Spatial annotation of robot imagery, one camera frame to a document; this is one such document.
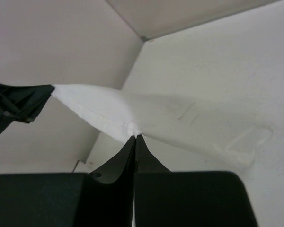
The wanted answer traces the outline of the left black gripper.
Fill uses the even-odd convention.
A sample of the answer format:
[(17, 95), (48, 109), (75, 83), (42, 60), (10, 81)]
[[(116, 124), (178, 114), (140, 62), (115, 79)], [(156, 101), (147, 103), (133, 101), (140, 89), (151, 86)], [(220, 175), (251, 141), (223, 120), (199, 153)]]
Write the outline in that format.
[(10, 86), (0, 83), (0, 134), (13, 121), (33, 122), (53, 91), (53, 85)]

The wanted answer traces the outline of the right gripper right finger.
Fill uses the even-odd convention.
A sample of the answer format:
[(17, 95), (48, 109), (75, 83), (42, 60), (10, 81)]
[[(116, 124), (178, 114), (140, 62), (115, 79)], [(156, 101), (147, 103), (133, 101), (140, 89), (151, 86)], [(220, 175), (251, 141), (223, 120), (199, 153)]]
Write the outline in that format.
[(171, 172), (136, 138), (138, 227), (256, 227), (241, 179), (228, 171)]

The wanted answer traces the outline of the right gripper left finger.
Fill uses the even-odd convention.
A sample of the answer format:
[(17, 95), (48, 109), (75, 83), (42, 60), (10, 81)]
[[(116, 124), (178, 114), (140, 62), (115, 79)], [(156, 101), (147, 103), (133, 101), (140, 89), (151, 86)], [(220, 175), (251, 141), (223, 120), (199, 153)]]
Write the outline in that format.
[(91, 173), (0, 175), (0, 227), (129, 227), (135, 137)]

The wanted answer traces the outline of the white tank top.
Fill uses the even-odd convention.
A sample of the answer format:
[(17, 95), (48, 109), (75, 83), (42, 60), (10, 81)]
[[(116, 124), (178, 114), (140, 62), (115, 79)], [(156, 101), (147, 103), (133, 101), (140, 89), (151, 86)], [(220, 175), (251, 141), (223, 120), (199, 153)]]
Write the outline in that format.
[(55, 85), (52, 97), (117, 141), (143, 135), (236, 168), (249, 167), (273, 133), (252, 117), (183, 96), (68, 84)]

